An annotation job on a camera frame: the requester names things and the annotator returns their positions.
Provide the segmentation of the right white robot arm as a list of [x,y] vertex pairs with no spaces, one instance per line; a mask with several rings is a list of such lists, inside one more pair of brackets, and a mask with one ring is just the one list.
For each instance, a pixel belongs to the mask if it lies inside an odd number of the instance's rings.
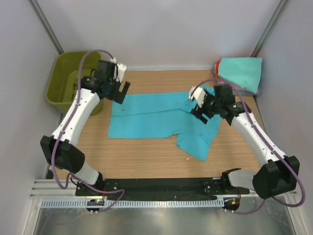
[[253,190],[262,199],[296,188],[299,160],[288,157],[271,141],[250,108],[236,101],[230,85],[214,86],[214,94],[200,86],[192,87],[188,99],[196,102],[191,113],[203,123],[214,116],[225,119],[244,138],[258,160],[260,169],[256,173],[240,168],[225,171],[223,177],[228,185]]

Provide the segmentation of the blue t shirt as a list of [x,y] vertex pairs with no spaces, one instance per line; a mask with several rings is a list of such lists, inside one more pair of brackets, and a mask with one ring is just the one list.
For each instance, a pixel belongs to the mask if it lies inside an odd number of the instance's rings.
[[175,135],[176,146],[205,161],[221,123],[219,115],[203,123],[191,114],[188,92],[129,94],[113,103],[108,138],[161,139]]

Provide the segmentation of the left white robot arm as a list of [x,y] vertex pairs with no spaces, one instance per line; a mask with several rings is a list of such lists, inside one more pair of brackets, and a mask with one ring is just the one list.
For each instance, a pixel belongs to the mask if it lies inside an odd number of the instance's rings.
[[102,99],[123,103],[130,86],[123,82],[127,67],[114,60],[99,60],[89,75],[81,76],[75,98],[64,119],[51,136],[43,136],[40,145],[52,169],[65,170],[78,180],[102,188],[102,175],[86,162],[77,148],[89,116]]

